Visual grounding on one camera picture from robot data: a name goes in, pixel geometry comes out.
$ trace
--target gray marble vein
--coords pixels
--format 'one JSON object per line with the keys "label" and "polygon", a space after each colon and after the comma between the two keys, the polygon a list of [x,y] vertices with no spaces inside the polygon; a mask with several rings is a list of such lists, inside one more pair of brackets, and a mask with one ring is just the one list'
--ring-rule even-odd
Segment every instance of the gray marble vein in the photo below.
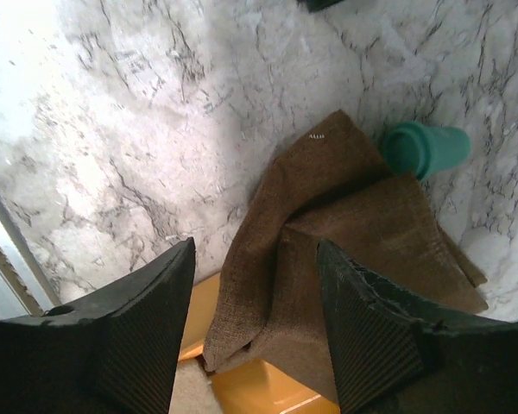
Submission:
{"label": "gray marble vein", "polygon": [[217,271],[264,167],[340,108],[470,134],[426,192],[518,319],[518,0],[0,1],[0,197],[63,301],[188,236]]}

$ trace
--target folded brown fabric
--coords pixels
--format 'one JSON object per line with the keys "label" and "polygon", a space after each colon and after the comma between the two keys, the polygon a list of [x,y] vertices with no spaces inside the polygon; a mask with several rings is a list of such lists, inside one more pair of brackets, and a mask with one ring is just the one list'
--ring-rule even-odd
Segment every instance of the folded brown fabric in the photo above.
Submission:
{"label": "folded brown fabric", "polygon": [[221,271],[205,339],[208,370],[260,357],[336,400],[316,266],[320,237],[441,304],[487,307],[475,290],[483,275],[439,229],[416,179],[392,177],[368,137],[338,111],[265,172]]}

